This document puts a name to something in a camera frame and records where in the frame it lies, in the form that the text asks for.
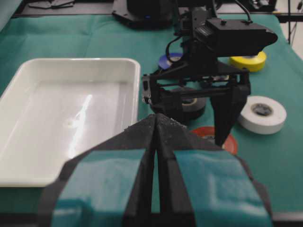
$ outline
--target metal rod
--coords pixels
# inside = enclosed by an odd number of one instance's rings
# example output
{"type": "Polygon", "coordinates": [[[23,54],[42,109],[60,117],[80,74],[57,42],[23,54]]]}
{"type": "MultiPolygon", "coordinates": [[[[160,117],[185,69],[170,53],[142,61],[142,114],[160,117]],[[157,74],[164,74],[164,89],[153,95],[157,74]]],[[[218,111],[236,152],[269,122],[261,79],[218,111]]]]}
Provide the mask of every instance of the metal rod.
{"type": "MultiPolygon", "coordinates": [[[[288,0],[288,16],[290,17],[290,0],[288,0]]],[[[290,44],[290,40],[291,40],[291,22],[288,21],[288,43],[290,44]]]]}

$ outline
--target blue tape roll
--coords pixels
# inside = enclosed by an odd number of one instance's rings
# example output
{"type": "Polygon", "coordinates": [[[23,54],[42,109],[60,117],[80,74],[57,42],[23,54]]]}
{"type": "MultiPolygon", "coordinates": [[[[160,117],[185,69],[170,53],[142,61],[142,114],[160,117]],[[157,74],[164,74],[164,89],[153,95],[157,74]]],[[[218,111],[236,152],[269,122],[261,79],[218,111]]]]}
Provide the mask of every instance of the blue tape roll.
{"type": "MultiPolygon", "coordinates": [[[[181,53],[170,53],[169,56],[173,61],[177,61],[182,57],[182,54],[181,53]]],[[[172,65],[172,63],[167,59],[166,55],[162,55],[160,57],[159,67],[161,69],[167,70],[171,65],[172,65]]]]}

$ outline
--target yellow tape roll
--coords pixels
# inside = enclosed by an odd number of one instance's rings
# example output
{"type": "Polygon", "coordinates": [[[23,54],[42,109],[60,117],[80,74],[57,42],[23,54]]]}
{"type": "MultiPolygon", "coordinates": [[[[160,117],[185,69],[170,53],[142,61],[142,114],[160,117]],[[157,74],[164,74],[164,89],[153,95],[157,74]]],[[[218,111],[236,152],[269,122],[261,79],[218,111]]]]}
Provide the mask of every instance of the yellow tape roll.
{"type": "Polygon", "coordinates": [[[266,54],[261,51],[257,56],[230,57],[230,63],[238,69],[247,68],[251,72],[257,72],[263,69],[266,58],[266,54]]]}

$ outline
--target red tape roll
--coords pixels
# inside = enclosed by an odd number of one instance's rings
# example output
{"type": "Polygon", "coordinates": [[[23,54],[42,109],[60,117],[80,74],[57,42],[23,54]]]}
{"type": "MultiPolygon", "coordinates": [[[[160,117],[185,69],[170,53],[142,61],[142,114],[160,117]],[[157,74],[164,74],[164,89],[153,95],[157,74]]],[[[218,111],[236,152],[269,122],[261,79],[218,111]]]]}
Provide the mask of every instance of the red tape roll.
{"type": "MultiPolygon", "coordinates": [[[[214,141],[214,127],[201,127],[192,130],[192,132],[198,136],[201,136],[204,139],[214,141]]],[[[238,143],[231,134],[229,134],[225,143],[223,144],[223,149],[230,152],[232,155],[236,155],[238,153],[238,143]]]]}

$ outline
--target green table cover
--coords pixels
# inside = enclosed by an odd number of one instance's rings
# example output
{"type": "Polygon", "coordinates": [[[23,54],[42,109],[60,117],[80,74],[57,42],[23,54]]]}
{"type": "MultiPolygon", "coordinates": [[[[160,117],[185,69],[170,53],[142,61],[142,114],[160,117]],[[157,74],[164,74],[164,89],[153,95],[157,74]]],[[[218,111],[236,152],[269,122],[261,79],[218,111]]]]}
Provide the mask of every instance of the green table cover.
{"type": "MultiPolygon", "coordinates": [[[[238,124],[232,134],[238,141],[239,155],[248,162],[256,180],[267,187],[273,211],[302,211],[302,61],[287,44],[274,16],[252,18],[279,36],[265,49],[268,60],[264,69],[251,74],[252,94],[279,101],[288,117],[284,128],[274,135],[257,135],[238,124]]],[[[33,58],[126,57],[141,64],[142,74],[151,73],[158,68],[158,59],[173,38],[172,28],[134,30],[105,15],[11,19],[0,32],[0,94],[18,67],[33,58]]],[[[178,43],[171,51],[181,51],[178,43]]],[[[188,124],[189,129],[214,124],[212,108],[209,102],[207,105],[205,114],[188,124]]],[[[139,119],[151,113],[148,105],[139,103],[139,119]]],[[[159,212],[157,170],[153,188],[152,210],[159,212]]],[[[0,188],[0,212],[34,212],[40,193],[38,188],[0,188]]]]}

